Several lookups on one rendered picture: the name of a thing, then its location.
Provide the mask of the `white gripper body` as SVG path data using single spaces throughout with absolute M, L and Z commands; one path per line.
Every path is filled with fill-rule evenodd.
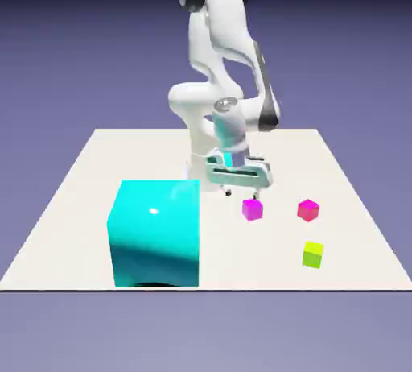
M 240 167 L 227 166 L 222 155 L 210 155 L 206 159 L 209 180 L 220 186 L 242 186 L 260 191 L 273 183 L 270 164 L 263 158 L 249 157 Z

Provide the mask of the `small magenta cube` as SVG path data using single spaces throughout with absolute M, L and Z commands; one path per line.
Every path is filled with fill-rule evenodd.
M 263 204 L 260 200 L 251 198 L 242 201 L 242 214 L 247 221 L 255 221 L 263 217 Z

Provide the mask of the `small pink cube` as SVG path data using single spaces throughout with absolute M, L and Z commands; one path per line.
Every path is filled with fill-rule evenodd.
M 306 199 L 298 204 L 297 216 L 306 222 L 313 221 L 319 215 L 319 204 L 313 200 Z

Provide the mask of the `small yellow-green cube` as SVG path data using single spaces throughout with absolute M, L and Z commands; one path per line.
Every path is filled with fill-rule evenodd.
M 303 248 L 302 264 L 305 267 L 319 269 L 323 257 L 323 244 L 318 242 L 305 242 Z

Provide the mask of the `large cyan box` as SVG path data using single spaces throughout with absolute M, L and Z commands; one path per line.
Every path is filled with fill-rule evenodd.
M 198 287 L 198 180 L 124 180 L 107 220 L 116 287 Z

